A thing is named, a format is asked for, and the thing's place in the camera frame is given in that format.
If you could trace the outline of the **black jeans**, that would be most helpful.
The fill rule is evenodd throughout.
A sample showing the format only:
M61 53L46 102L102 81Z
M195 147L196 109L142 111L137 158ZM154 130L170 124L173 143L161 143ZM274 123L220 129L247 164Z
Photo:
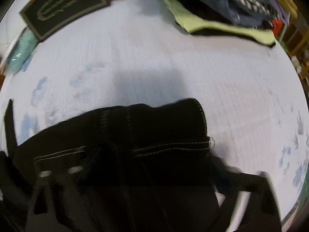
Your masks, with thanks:
M26 231L40 172L74 166L85 231L217 231L223 165L193 98L98 108L1 152L1 231Z

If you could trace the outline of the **stack of folded clothes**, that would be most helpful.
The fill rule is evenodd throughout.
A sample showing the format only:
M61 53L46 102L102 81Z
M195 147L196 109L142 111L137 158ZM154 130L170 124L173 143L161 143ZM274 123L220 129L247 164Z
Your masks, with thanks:
M293 0L164 0L190 35L235 36L272 48L275 37L297 19Z

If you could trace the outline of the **teal bagged pillow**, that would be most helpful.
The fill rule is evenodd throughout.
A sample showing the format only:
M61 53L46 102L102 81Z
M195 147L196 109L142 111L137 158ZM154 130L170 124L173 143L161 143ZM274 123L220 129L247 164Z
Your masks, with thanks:
M24 28L8 54L5 74L12 75L17 73L30 57L38 43L39 41L33 32L28 27Z

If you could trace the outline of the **black gift box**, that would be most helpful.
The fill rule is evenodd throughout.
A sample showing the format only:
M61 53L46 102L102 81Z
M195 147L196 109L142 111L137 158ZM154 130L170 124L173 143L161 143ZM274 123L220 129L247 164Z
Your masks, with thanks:
M42 42L69 23L110 4L111 0L29 0L20 15Z

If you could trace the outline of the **floral white bed sheet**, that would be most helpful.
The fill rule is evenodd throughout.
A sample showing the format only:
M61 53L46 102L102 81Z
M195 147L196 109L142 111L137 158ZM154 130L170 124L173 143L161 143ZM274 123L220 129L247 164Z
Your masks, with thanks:
M95 108L197 99L216 154L246 173L268 172L281 217L308 165L308 108L279 44L186 34L162 0L122 0L39 44L26 71L5 79L19 143Z

